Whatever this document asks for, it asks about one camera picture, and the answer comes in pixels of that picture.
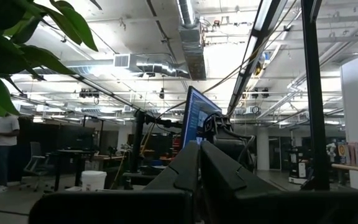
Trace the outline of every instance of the office chair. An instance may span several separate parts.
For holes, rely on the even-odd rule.
[[[48,165],[49,157],[43,156],[41,152],[41,145],[39,142],[30,142],[31,148],[31,158],[29,163],[24,168],[25,174],[34,175],[37,177],[37,181],[32,184],[21,184],[19,190],[22,190],[24,187],[32,188],[34,192],[38,191],[40,184],[44,184],[45,187],[48,187],[42,177],[47,175],[54,169],[53,165]]]

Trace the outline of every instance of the houseplant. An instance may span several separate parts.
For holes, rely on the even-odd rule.
[[[95,0],[91,2],[101,9]],[[54,9],[37,4],[34,0],[0,0],[0,116],[6,112],[19,115],[1,78],[18,89],[10,77],[23,70],[38,80],[43,78],[34,71],[35,67],[47,67],[66,75],[75,74],[47,49],[25,44],[41,22],[51,29],[61,30],[74,43],[84,43],[98,51],[91,29],[74,7],[66,1],[50,0],[50,3]],[[55,22],[54,26],[44,20],[47,16]]]

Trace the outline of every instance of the door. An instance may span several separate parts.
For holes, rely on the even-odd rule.
[[[270,169],[280,170],[281,169],[280,138],[269,137],[268,149],[269,149],[269,157],[270,157]]]

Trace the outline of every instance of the white shirt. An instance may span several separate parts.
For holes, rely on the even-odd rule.
[[[12,131],[19,129],[19,121],[16,116],[0,117],[0,133],[11,133]],[[15,146],[16,144],[16,136],[0,136],[0,146]]]

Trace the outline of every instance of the ceiling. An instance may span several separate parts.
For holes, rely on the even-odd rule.
[[[37,3],[52,7],[49,0],[35,0]],[[94,52],[86,46],[76,46],[70,40],[65,40],[62,33],[47,26],[39,25],[34,36],[27,44],[49,49],[65,64],[91,64],[92,61],[115,60],[117,55],[132,54],[149,58],[153,61],[163,61],[172,64],[186,63],[179,30],[180,16],[176,0],[97,0],[103,8],[98,10],[89,0],[71,0],[74,8],[82,14],[93,30],[94,39],[99,52]],[[205,47],[204,63],[206,80],[194,81],[180,77],[168,77],[156,73],[155,76],[143,75],[128,70],[96,67],[82,74],[86,79],[104,90],[114,93],[120,99],[130,102],[137,108],[150,110],[158,114],[162,110],[181,103],[186,99],[189,86],[205,91],[238,67],[246,51],[249,32],[255,21],[259,1],[241,0],[193,0],[192,6],[200,16]],[[289,0],[282,17],[293,3]],[[247,89],[257,88],[259,91],[268,88],[269,97],[259,96],[253,99],[245,95],[237,106],[234,120],[247,123],[275,123],[287,118],[302,109],[307,109],[308,99],[306,84],[297,86],[302,90],[299,94],[279,106],[278,101],[289,91],[288,85],[305,72],[305,56],[303,50],[303,33],[300,15],[300,1],[290,9],[282,25],[291,23],[290,31],[282,32],[279,27],[270,39],[277,37],[275,42],[268,44],[265,49],[264,69],[256,77],[251,77]],[[212,26],[219,21],[220,27]],[[321,68],[321,84],[325,112],[342,108],[341,83],[339,67],[341,62],[358,56],[358,38],[352,37],[352,32],[358,28],[358,1],[356,0],[326,0],[323,1],[317,21],[319,52],[328,54],[338,44],[351,45],[337,55],[331,55],[328,62]],[[27,99],[13,98],[15,104],[21,105],[25,114],[35,114],[42,118],[58,118],[80,120],[84,114],[121,124],[129,121],[132,113],[123,112],[124,103],[99,93],[98,103],[94,98],[81,98],[81,89],[92,89],[89,85],[64,75],[45,75],[46,82],[33,80],[30,75],[17,74],[13,76],[15,84],[26,92]],[[228,107],[236,76],[205,93],[223,110]],[[7,83],[11,93],[18,92]],[[159,97],[164,89],[164,99]],[[249,107],[258,106],[263,116],[247,114]],[[181,119],[184,106],[179,106],[167,117]],[[338,113],[335,118],[329,118],[335,125],[342,124]],[[296,123],[307,119],[307,111],[288,119],[285,123]]]

